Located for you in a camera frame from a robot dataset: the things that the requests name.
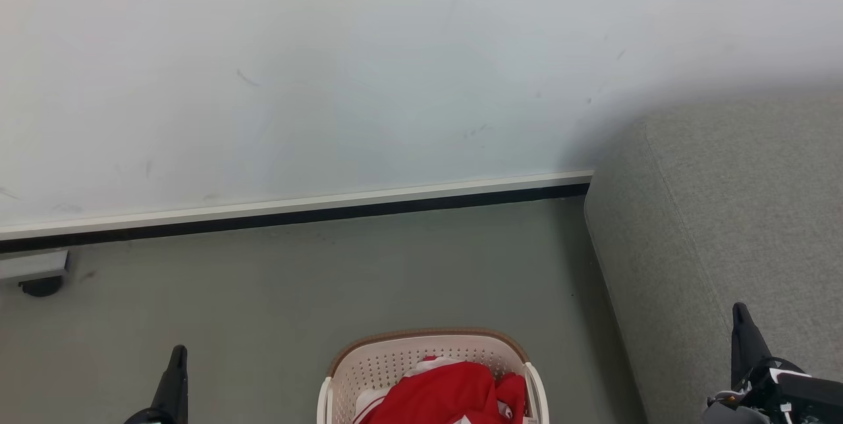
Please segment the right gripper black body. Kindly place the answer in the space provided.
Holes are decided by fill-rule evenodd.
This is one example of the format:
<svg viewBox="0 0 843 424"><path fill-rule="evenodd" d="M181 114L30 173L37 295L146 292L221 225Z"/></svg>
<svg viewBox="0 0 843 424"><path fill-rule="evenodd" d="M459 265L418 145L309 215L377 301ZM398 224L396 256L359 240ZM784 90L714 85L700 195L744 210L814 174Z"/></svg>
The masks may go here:
<svg viewBox="0 0 843 424"><path fill-rule="evenodd" d="M708 422L796 423L794 406L780 390L780 378L789 376L807 378L801 368L776 358L753 368L740 386L708 399Z"/></svg>

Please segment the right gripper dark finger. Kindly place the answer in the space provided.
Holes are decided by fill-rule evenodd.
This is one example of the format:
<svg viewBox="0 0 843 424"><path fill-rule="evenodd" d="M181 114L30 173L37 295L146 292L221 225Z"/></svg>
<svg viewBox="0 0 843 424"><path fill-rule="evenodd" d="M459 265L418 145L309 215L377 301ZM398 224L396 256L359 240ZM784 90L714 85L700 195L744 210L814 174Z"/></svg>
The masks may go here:
<svg viewBox="0 0 843 424"><path fill-rule="evenodd" d="M741 385L753 368L767 364L771 351L744 303L732 306L732 389Z"/></svg>

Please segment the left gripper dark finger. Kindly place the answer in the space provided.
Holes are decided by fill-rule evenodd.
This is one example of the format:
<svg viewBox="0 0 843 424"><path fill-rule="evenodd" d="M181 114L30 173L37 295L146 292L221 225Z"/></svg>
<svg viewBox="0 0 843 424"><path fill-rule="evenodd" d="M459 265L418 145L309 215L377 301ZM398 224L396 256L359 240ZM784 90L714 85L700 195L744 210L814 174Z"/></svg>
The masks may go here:
<svg viewBox="0 0 843 424"><path fill-rule="evenodd" d="M151 423L188 423L188 351L172 349L151 403Z"/></svg>

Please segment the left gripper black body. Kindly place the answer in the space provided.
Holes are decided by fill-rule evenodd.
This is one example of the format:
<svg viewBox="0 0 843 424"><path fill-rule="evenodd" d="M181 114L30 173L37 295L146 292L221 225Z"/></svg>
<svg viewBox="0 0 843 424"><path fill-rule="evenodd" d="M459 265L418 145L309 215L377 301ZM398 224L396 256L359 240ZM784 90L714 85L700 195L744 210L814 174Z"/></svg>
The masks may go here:
<svg viewBox="0 0 843 424"><path fill-rule="evenodd" d="M148 407L130 415L124 424L173 424L173 416L160 408Z"/></svg>

